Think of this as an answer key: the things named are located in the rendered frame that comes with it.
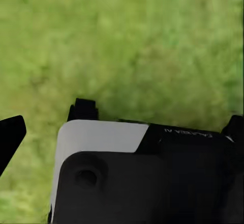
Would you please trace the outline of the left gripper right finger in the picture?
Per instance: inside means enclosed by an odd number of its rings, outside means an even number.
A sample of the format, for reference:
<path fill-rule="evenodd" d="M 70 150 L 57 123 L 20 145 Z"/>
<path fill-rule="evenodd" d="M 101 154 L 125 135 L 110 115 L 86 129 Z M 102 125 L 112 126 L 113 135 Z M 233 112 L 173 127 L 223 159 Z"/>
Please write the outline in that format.
<path fill-rule="evenodd" d="M 244 117 L 232 115 L 228 127 L 228 135 L 244 156 Z"/>

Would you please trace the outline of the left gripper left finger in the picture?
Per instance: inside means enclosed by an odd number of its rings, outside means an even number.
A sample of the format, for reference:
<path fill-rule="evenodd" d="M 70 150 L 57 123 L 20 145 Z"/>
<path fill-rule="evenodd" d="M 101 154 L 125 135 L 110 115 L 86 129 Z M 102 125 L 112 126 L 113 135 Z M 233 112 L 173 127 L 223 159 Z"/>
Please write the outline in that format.
<path fill-rule="evenodd" d="M 26 135 L 22 115 L 0 121 L 0 176 Z"/>

